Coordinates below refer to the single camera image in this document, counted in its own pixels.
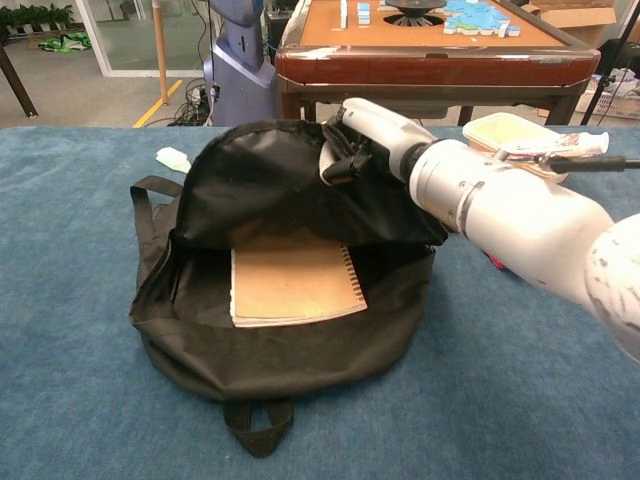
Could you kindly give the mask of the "black fabric backpack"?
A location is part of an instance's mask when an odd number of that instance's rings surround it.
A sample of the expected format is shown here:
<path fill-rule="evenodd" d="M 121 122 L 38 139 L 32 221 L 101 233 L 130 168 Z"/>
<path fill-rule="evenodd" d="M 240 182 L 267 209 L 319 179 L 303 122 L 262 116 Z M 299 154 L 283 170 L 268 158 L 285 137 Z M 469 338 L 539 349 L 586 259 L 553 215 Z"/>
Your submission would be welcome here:
<path fill-rule="evenodd" d="M 382 165 L 382 149 L 335 122 L 267 120 L 209 142 L 182 183 L 134 184 L 139 264 L 130 319 L 153 366 L 220 402 L 252 455 L 270 455 L 291 400 L 383 373 L 426 305 L 442 223 Z M 347 248 L 366 310 L 300 326 L 240 328 L 231 252 L 304 229 Z"/>

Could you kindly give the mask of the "purple robot pedestal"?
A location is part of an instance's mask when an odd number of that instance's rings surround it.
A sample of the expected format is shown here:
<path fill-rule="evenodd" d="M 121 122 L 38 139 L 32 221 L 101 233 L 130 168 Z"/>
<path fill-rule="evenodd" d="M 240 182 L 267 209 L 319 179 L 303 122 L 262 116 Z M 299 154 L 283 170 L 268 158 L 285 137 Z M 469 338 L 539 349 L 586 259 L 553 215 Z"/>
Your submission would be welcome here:
<path fill-rule="evenodd" d="M 265 59 L 263 0 L 207 0 L 221 31 L 204 63 L 210 120 L 216 127 L 277 119 L 281 103 L 276 70 Z"/>

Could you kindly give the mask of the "black tripod stand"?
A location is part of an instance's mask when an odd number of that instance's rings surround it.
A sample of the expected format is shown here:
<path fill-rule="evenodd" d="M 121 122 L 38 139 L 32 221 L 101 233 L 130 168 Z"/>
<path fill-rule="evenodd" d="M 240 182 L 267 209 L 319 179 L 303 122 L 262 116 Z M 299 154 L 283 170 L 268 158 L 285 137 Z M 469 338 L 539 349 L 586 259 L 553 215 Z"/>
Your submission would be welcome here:
<path fill-rule="evenodd" d="M 598 105 L 598 102 L 601 98 L 602 93 L 604 92 L 604 89 L 612 82 L 611 72 L 614 69 L 615 64 L 620 60 L 624 46 L 626 45 L 628 37 L 630 36 L 635 26 L 635 23 L 639 17 L 640 17 L 640 0 L 634 0 L 633 9 L 631 10 L 630 16 L 626 21 L 624 30 L 622 31 L 621 35 L 618 38 L 618 44 L 615 50 L 615 55 L 604 63 L 603 75 L 601 76 L 598 82 L 597 88 L 592 96 L 592 99 L 582 117 L 582 120 L 580 122 L 581 126 L 587 126 L 589 124 L 591 116 L 596 110 L 596 107 Z"/>

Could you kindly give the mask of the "brown kraft spiral notebook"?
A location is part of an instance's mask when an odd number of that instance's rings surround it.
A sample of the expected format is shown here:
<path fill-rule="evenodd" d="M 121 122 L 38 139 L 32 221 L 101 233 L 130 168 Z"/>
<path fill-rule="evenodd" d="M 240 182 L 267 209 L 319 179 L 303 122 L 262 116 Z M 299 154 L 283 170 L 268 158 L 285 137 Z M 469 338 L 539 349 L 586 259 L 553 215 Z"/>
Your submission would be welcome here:
<path fill-rule="evenodd" d="M 367 309 L 348 249 L 322 242 L 233 250 L 230 295 L 239 328 L 315 323 Z"/>

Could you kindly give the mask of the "black mahjong table hub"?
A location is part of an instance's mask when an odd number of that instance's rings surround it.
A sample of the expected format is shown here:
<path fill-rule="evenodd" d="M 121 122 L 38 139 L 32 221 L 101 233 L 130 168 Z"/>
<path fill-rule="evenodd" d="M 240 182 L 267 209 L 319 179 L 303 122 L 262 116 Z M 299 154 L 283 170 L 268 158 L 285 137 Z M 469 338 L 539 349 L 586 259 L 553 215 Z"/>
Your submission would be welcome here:
<path fill-rule="evenodd" d="M 444 23 L 442 18 L 431 15 L 430 12 L 445 7 L 447 0 L 385 0 L 385 3 L 398 10 L 397 14 L 384 18 L 390 25 L 431 27 Z"/>

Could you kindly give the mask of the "white plastic basket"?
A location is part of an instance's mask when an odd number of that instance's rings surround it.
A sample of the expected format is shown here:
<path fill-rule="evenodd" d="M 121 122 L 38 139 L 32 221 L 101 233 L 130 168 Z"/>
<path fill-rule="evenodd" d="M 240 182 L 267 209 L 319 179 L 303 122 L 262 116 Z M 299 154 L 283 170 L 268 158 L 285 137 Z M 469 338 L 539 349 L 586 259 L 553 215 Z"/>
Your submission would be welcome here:
<path fill-rule="evenodd" d="M 585 113 L 599 84 L 599 76 L 593 76 L 581 95 L 575 112 Z M 635 75 L 624 76 L 622 82 L 612 82 L 599 97 L 593 111 L 597 116 L 611 116 L 630 120 L 640 120 L 640 79 Z"/>

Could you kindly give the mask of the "open cardboard box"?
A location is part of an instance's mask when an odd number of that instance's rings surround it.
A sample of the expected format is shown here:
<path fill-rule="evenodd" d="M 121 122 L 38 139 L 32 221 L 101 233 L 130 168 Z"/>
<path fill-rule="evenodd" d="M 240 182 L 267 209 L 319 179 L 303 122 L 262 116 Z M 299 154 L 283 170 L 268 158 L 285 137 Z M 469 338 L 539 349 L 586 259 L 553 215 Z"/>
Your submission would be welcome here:
<path fill-rule="evenodd" d="M 548 24 L 599 48 L 605 31 L 617 24 L 615 0 L 527 0 L 522 9 Z"/>

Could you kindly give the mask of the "wooden pole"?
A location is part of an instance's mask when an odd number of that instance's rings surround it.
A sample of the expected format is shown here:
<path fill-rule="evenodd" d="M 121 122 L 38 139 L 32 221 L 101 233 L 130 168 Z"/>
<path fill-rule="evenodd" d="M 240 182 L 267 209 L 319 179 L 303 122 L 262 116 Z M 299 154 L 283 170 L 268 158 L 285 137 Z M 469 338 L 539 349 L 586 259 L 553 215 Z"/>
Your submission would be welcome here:
<path fill-rule="evenodd" d="M 168 94 L 168 81 L 167 81 L 167 73 L 166 73 L 163 15 L 162 15 L 160 0 L 151 0 L 151 4 L 152 4 L 152 18 L 153 18 L 153 26 L 154 26 L 156 58 L 157 58 L 159 81 L 160 81 L 161 104 L 167 105 L 169 100 L 169 94 Z"/>

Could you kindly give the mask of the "dark slanted table leg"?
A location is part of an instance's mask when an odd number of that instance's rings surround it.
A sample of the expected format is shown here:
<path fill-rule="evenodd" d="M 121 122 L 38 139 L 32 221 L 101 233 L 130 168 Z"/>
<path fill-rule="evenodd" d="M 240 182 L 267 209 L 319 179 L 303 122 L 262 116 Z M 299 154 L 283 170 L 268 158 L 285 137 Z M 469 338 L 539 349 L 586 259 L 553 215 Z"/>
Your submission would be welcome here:
<path fill-rule="evenodd" d="M 38 112 L 28 95 L 17 71 L 15 70 L 4 47 L 0 44 L 0 69 L 2 70 L 9 86 L 11 87 L 16 99 L 18 100 L 25 116 L 27 118 L 35 118 Z"/>

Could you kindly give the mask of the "brown mahjong table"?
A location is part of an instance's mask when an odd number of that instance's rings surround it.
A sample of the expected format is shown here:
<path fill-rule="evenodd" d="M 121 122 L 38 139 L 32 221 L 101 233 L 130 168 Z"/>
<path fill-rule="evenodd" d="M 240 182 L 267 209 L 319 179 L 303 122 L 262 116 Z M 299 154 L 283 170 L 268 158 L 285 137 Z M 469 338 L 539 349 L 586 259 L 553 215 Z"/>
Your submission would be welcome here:
<path fill-rule="evenodd" d="M 299 0 L 275 54 L 284 116 L 304 103 L 363 97 L 404 113 L 460 106 L 462 122 L 474 106 L 527 105 L 568 124 L 599 52 L 509 0 L 487 1 L 521 27 L 519 37 L 390 25 L 379 0 L 348 0 L 340 29 L 340 0 Z M 358 2 L 370 4 L 370 25 L 357 24 Z"/>

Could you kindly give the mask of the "green cloth on floor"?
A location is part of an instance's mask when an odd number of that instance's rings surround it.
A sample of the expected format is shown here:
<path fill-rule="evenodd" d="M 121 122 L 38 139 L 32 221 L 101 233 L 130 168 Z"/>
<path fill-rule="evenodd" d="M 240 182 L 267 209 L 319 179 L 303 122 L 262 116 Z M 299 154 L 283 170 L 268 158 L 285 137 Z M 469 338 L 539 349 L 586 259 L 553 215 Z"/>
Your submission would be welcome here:
<path fill-rule="evenodd" d="M 85 31 L 70 32 L 42 40 L 38 43 L 38 48 L 46 52 L 69 53 L 90 50 L 92 43 Z"/>

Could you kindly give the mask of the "white squeeze tube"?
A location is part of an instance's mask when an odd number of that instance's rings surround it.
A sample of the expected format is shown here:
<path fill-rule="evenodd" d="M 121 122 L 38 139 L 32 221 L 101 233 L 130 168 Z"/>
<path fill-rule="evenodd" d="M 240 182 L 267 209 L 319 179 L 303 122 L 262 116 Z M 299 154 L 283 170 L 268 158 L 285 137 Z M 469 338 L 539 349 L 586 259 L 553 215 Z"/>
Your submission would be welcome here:
<path fill-rule="evenodd" d="M 554 134 L 503 143 L 498 150 L 509 157 L 546 159 L 554 156 L 576 158 L 601 155 L 608 151 L 609 134 L 587 132 Z"/>

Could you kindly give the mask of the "blue carpet table cover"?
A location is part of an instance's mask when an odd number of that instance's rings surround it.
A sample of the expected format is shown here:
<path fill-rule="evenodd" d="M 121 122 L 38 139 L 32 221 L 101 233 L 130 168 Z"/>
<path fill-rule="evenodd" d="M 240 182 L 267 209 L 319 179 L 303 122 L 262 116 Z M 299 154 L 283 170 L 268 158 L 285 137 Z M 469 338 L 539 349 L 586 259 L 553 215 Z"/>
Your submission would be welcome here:
<path fill-rule="evenodd" d="M 128 319 L 129 188 L 216 135 L 0 130 L 0 480 L 640 480 L 640 364 L 458 237 L 402 362 L 298 399 L 275 453 L 249 455 Z"/>

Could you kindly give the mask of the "row of potted plants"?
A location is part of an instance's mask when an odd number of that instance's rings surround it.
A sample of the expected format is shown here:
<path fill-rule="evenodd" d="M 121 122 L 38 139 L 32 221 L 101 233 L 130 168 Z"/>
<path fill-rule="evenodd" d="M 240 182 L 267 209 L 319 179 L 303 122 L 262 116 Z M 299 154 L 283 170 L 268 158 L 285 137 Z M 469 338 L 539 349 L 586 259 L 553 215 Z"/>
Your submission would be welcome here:
<path fill-rule="evenodd" d="M 10 36 L 67 30 L 75 22 L 71 5 L 26 6 L 16 8 L 0 2 L 0 30 Z"/>

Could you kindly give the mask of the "pile of blue mahjong tiles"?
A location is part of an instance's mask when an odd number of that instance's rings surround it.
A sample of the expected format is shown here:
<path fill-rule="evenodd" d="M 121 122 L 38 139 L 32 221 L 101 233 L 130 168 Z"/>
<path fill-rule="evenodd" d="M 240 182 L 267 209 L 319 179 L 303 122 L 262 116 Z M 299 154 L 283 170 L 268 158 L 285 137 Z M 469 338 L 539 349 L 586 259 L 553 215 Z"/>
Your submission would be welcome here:
<path fill-rule="evenodd" d="M 446 35 L 519 37 L 521 27 L 486 0 L 448 0 L 442 8 Z"/>

